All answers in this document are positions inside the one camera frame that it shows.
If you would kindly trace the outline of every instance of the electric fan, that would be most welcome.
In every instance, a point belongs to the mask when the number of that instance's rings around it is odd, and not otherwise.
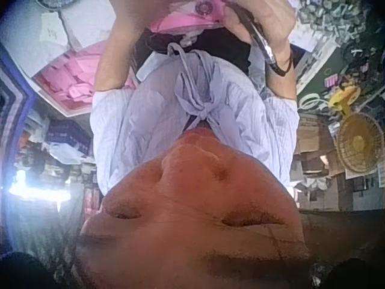
[[[337,135],[336,148],[343,166],[354,173],[369,173],[383,158],[383,132],[371,116],[352,113],[352,104],[360,95],[359,87],[339,90],[329,105],[342,111],[344,120]]]

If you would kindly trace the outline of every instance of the nose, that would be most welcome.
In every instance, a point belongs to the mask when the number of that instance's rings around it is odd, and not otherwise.
[[[213,152],[195,144],[179,144],[163,159],[162,170],[164,182],[191,189],[220,181],[226,168]]]

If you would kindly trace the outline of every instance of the light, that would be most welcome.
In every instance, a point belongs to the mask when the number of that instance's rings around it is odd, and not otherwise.
[[[16,182],[12,184],[10,191],[15,196],[20,196],[24,199],[39,199],[56,202],[58,211],[62,202],[71,200],[71,194],[68,190],[49,190],[41,188],[27,187],[25,184],[25,171],[18,170],[16,173]]]

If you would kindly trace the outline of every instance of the fan grille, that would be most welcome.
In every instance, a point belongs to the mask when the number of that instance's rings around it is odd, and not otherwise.
[[[368,173],[383,154],[383,134],[378,123],[365,114],[353,114],[341,125],[337,152],[342,164],[355,173]]]

